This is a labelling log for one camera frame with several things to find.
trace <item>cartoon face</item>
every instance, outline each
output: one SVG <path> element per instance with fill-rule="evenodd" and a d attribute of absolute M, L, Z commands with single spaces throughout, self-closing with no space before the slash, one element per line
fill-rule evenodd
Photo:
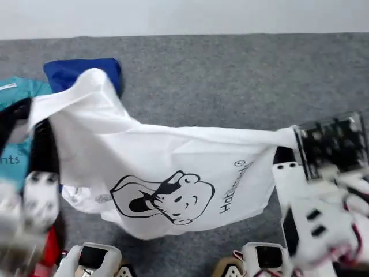
<path fill-rule="evenodd" d="M 213 188 L 201 182 L 198 175 L 178 171 L 162 182 L 153 196 L 152 204 L 173 223 L 188 224 L 203 213 L 213 196 Z"/>
<path fill-rule="evenodd" d="M 198 218 L 214 196 L 212 184 L 196 174 L 179 170 L 163 182 L 148 182 L 128 175 L 110 191 L 123 215 L 147 218 L 163 215 L 173 224 L 189 224 Z"/>

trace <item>gray carpet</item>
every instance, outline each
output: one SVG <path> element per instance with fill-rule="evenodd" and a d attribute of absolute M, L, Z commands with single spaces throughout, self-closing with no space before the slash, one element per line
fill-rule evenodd
<path fill-rule="evenodd" d="M 46 79 L 53 59 L 115 57 L 122 98 L 144 123 L 277 129 L 348 110 L 369 124 L 369 34 L 74 38 L 0 42 L 0 78 Z M 216 230 L 139 241 L 63 205 L 68 247 L 119 247 L 138 276 L 210 276 L 248 241 L 282 242 L 275 194 L 265 212 Z"/>

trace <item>fabric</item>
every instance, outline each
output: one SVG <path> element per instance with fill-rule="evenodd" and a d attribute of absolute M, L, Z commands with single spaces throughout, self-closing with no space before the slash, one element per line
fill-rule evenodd
<path fill-rule="evenodd" d="M 78 76 L 90 68 L 105 71 L 113 83 L 116 94 L 122 96 L 121 66 L 114 58 L 103 59 L 70 59 L 45 63 L 44 72 L 54 92 L 65 91 L 70 88 Z"/>
<path fill-rule="evenodd" d="M 0 110 L 26 97 L 51 93 L 50 86 L 41 81 L 19 77 L 0 80 Z M 0 158 L 0 178 L 14 182 L 18 190 L 24 185 L 30 148 L 30 137 L 19 144 L 9 143 Z"/>
<path fill-rule="evenodd" d="M 34 98 L 29 128 L 45 118 L 56 127 L 61 181 L 88 187 L 90 211 L 140 239 L 260 214 L 274 188 L 276 147 L 296 148 L 290 128 L 141 124 L 100 69 L 87 70 L 66 91 Z"/>

